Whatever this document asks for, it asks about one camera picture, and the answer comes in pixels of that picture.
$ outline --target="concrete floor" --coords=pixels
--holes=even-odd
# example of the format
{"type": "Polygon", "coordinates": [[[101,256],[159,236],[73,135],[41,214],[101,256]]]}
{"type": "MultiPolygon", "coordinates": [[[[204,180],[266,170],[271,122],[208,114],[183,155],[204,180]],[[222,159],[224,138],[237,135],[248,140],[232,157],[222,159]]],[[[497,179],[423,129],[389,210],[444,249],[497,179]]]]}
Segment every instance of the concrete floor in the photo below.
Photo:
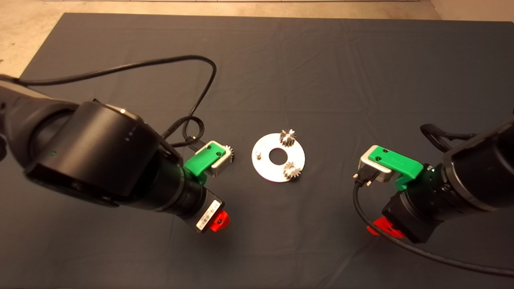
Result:
{"type": "MultiPolygon", "coordinates": [[[[433,0],[441,6],[444,19],[453,19],[456,5],[463,0],[433,0]]],[[[512,0],[496,0],[502,5],[512,0]]],[[[223,15],[268,17],[321,17],[371,19],[442,19],[430,0],[416,2],[44,2],[42,0],[0,0],[0,74],[19,76],[64,12],[137,13],[173,15],[223,15]]],[[[496,7],[507,19],[514,12],[496,7]]],[[[468,14],[480,16],[482,8],[468,14]]]]}

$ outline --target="circular metal plate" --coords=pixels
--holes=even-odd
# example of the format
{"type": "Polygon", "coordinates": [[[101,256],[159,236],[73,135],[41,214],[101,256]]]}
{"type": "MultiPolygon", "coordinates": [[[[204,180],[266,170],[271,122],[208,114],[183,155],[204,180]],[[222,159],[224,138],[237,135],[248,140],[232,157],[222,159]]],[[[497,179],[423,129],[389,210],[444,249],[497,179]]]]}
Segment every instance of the circular metal plate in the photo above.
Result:
{"type": "Polygon", "coordinates": [[[290,147],[283,146],[280,143],[280,133],[268,134],[259,139],[252,150],[253,167],[263,178],[276,183],[284,183],[289,181],[284,176],[285,163],[275,165],[269,159],[269,153],[274,149],[282,149],[287,154],[287,161],[293,161],[297,168],[303,170],[305,165],[305,153],[302,146],[295,141],[290,147]]]}

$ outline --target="center hole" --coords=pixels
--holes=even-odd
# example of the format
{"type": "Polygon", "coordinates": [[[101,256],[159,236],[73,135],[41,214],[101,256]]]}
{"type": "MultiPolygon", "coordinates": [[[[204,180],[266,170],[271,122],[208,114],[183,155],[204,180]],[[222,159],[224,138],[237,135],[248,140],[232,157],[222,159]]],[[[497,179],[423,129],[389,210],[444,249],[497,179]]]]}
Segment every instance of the center hole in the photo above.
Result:
{"type": "Polygon", "coordinates": [[[275,165],[283,165],[287,161],[287,154],[283,149],[273,149],[269,152],[269,159],[275,165]]]}

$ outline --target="white sticker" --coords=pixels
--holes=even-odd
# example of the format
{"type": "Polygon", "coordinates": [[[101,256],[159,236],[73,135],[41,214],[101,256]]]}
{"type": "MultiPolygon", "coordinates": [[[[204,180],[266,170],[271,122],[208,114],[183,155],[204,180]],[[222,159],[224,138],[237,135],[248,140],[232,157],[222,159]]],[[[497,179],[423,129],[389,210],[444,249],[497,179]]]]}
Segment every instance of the white sticker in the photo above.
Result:
{"type": "Polygon", "coordinates": [[[207,225],[207,223],[209,222],[209,220],[212,218],[212,216],[214,215],[214,213],[216,213],[216,210],[220,207],[221,203],[216,201],[216,200],[213,200],[212,201],[212,204],[209,206],[209,208],[207,209],[207,211],[205,211],[204,215],[201,216],[201,219],[200,221],[198,221],[198,223],[196,223],[196,227],[200,230],[203,230],[205,225],[207,225]]]}

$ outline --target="gear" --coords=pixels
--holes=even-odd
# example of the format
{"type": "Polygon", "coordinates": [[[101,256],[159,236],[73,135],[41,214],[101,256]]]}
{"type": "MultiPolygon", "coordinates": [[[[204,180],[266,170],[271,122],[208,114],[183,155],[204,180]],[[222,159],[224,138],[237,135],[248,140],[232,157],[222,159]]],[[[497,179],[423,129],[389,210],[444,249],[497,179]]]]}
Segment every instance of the gear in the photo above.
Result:
{"type": "Polygon", "coordinates": [[[282,145],[286,147],[292,146],[293,143],[295,143],[296,140],[296,132],[294,130],[285,131],[282,130],[280,132],[280,142],[282,145]]]}
{"type": "Polygon", "coordinates": [[[288,179],[297,178],[302,172],[296,167],[295,163],[290,161],[284,166],[284,176],[288,179]]]}
{"type": "Polygon", "coordinates": [[[235,158],[234,149],[231,146],[224,146],[224,147],[226,149],[230,150],[230,163],[232,163],[234,161],[234,158],[235,158]]]}

